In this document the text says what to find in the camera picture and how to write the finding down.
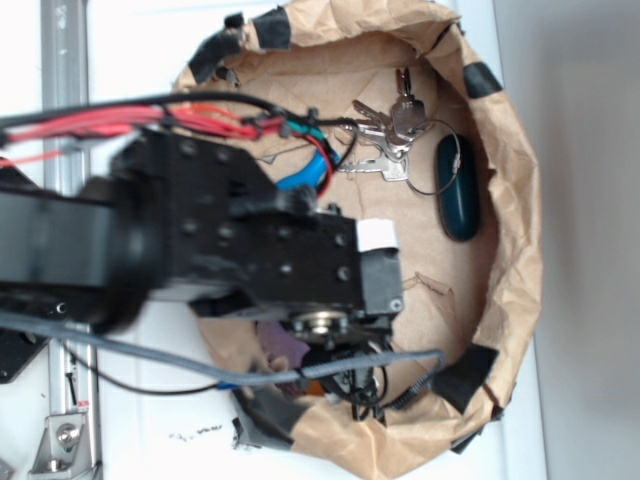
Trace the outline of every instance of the key ring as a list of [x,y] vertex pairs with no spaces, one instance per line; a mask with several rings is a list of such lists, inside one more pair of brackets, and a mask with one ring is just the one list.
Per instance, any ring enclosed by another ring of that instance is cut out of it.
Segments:
[[435,192],[425,192],[423,190],[420,190],[413,183],[411,183],[411,180],[408,177],[406,182],[407,182],[407,185],[409,185],[409,188],[411,188],[411,190],[413,190],[416,193],[419,193],[420,195],[425,195],[425,196],[442,195],[442,193],[444,193],[451,185],[453,185],[453,182],[455,182],[456,178],[458,178],[458,170],[460,170],[460,167],[462,166],[462,147],[460,147],[460,140],[458,138],[458,134],[455,132],[453,127],[447,122],[445,122],[444,120],[432,118],[431,120],[426,121],[424,124],[418,125],[416,129],[421,127],[422,125],[426,125],[427,123],[441,123],[442,125],[447,127],[449,130],[451,130],[451,133],[453,134],[453,139],[456,142],[456,150],[457,150],[456,156],[453,157],[453,167],[451,170],[451,173],[453,173],[453,176],[444,187],[442,187],[440,190],[437,190]]

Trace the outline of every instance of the green wire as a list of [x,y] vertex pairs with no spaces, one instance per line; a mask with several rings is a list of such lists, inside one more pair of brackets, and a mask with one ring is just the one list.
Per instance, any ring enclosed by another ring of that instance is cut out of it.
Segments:
[[312,137],[320,141],[325,140],[324,134],[319,128],[300,125],[299,123],[296,123],[293,120],[287,120],[287,125],[289,125],[294,132],[299,133],[301,135],[311,135]]

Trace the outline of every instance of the blue wire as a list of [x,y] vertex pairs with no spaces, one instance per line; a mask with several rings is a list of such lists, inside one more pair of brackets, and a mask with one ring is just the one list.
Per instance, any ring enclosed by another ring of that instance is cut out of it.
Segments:
[[[335,152],[331,152],[331,156],[335,162],[337,157]],[[316,150],[311,161],[307,163],[302,170],[279,180],[276,182],[276,187],[280,190],[290,190],[300,185],[309,185],[315,188],[326,171],[327,165],[324,157],[322,156],[322,153],[320,153],[320,150]]]

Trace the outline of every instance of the bolt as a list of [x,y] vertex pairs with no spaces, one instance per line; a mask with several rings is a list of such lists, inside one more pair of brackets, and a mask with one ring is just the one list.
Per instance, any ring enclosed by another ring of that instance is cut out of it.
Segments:
[[200,230],[200,225],[193,218],[186,218],[182,222],[182,233],[185,235],[195,235]]
[[198,145],[193,140],[183,140],[180,142],[180,151],[187,157],[193,157],[198,154]]
[[329,327],[327,327],[326,325],[316,325],[315,327],[311,328],[311,333],[320,336],[326,335],[327,333],[329,333]]
[[216,152],[216,158],[220,163],[229,163],[229,160],[231,159],[229,152],[226,150],[218,150]]
[[231,225],[229,225],[228,223],[223,223],[218,227],[218,235],[222,238],[230,239],[235,236],[235,232]]
[[58,428],[58,441],[65,446],[71,447],[72,442],[77,443],[80,438],[80,430],[76,428],[75,425],[70,423],[65,423]]
[[52,458],[47,462],[47,472],[58,472],[62,470],[62,460],[59,458]]
[[389,302],[389,308],[392,312],[399,312],[404,307],[404,303],[399,298],[394,298]]
[[338,279],[343,282],[348,282],[349,280],[351,280],[351,270],[349,270],[349,267],[338,268],[337,274]]
[[280,265],[280,274],[281,275],[291,275],[293,273],[293,267],[290,263],[283,263]]
[[282,227],[278,228],[278,238],[280,238],[282,240],[287,240],[287,239],[291,238],[292,234],[293,234],[293,232],[292,232],[290,227],[282,226]]
[[336,242],[337,246],[344,247],[347,244],[347,237],[345,237],[342,233],[338,233],[335,236],[334,241]]

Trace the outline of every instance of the keys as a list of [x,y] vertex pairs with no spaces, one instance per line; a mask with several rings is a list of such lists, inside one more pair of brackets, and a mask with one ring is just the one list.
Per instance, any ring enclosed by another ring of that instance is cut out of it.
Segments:
[[339,170],[354,173],[380,172],[387,182],[398,182],[409,178],[409,159],[404,154],[398,161],[390,161],[389,157],[380,151],[380,156],[377,158],[347,163],[342,165]]
[[409,69],[396,70],[400,97],[391,107],[391,115],[374,110],[354,100],[353,108],[368,120],[358,122],[361,143],[374,145],[380,155],[356,163],[342,165],[343,172],[381,172],[389,182],[409,178],[409,150],[413,141],[425,131],[427,117],[424,103],[411,94]]
[[424,103],[411,94],[409,69],[396,70],[396,82],[400,97],[391,107],[391,122],[395,135],[401,139],[413,141],[425,131],[427,115]]
[[408,141],[400,138],[396,135],[391,117],[385,113],[378,112],[373,108],[365,105],[359,100],[353,101],[353,108],[356,112],[369,117],[375,124],[378,125],[380,132],[387,138],[389,148],[394,152],[408,150]]
[[361,143],[368,143],[375,146],[380,155],[355,163],[341,165],[338,170],[341,172],[371,173],[380,172],[387,182],[396,182],[409,178],[409,151],[405,144],[397,149],[387,142],[387,137],[376,121],[363,121],[358,123],[358,132]]

